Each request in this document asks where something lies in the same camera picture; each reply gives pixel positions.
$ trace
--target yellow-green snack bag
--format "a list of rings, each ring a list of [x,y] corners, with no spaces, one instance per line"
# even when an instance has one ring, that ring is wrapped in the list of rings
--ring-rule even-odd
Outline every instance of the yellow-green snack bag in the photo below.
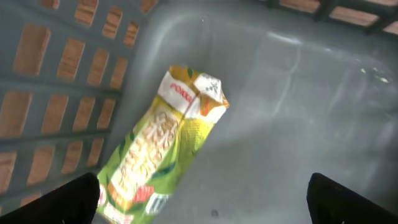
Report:
[[[98,174],[97,212],[114,223],[150,223],[228,106],[219,79],[171,66],[147,113]]]

